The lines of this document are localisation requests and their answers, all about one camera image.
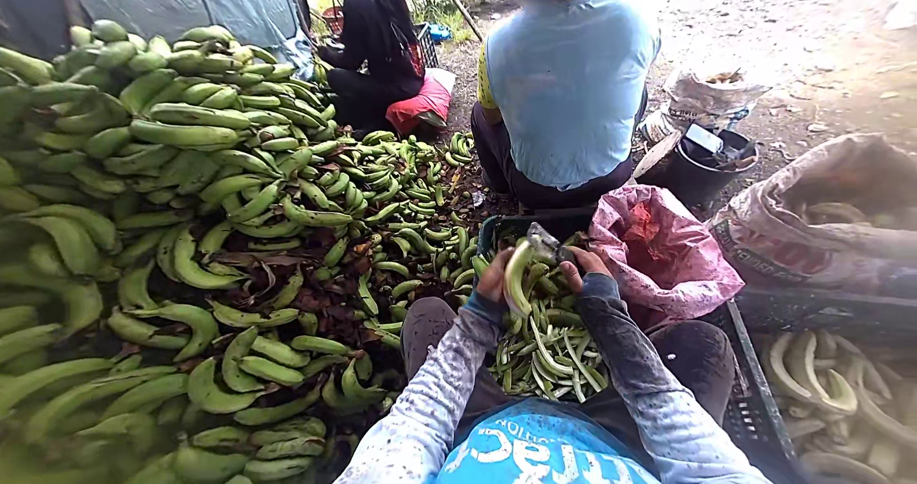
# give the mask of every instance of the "black bucket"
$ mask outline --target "black bucket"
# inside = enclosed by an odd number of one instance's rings
[[[722,130],[717,133],[717,136],[723,139],[723,143],[738,150],[744,149],[750,142],[748,138],[734,131]],[[690,140],[682,138],[675,152],[667,156],[670,158],[668,164],[659,167],[660,170],[651,170],[640,176],[637,183],[668,188],[685,206],[692,207],[713,200],[716,194],[736,179],[740,173],[757,165],[756,160],[748,167],[736,171],[722,171],[692,160],[688,155],[692,149],[701,148]]]

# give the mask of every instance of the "light blue shirt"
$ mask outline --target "light blue shirt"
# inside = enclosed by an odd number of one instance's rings
[[[560,190],[611,173],[658,53],[655,17],[628,0],[526,1],[484,53],[516,168]]]

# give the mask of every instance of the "grass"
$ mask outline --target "grass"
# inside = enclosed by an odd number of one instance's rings
[[[474,32],[465,23],[459,7],[452,0],[408,0],[415,23],[430,22],[446,26],[452,31],[452,41],[464,43],[474,38]]]
[[[469,5],[478,4],[483,0],[461,0],[467,8]],[[465,23],[459,8],[451,0],[407,0],[408,9],[411,10],[411,19],[414,23],[429,22],[448,27],[452,31],[452,41],[464,43],[475,39],[474,32]],[[318,37],[331,34],[325,21],[315,15],[330,8],[333,0],[309,0],[309,6],[315,13],[312,17],[312,30]]]

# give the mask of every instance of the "pink sack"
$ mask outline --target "pink sack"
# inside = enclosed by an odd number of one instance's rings
[[[605,194],[589,234],[590,250],[611,269],[644,329],[713,312],[745,285],[701,221],[665,188],[628,185]]]
[[[389,106],[385,118],[400,134],[411,132],[421,120],[434,128],[444,128],[455,80],[456,77],[451,72],[440,68],[427,68],[427,76],[420,88],[420,94]]]

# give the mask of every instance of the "bucket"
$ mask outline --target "bucket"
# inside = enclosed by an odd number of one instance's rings
[[[344,10],[339,6],[322,11],[322,20],[325,21],[332,34],[337,36],[344,31]]]
[[[739,150],[744,149],[750,142],[748,138],[734,131],[722,130],[717,136],[723,139],[725,145]],[[713,200],[716,194],[740,173],[747,172],[757,165],[756,160],[739,170],[722,171],[692,160],[688,153],[693,148],[699,149],[689,140],[682,138],[674,153],[670,154],[669,163],[659,171],[644,174],[637,179],[637,183],[668,188],[685,206],[692,207]]]

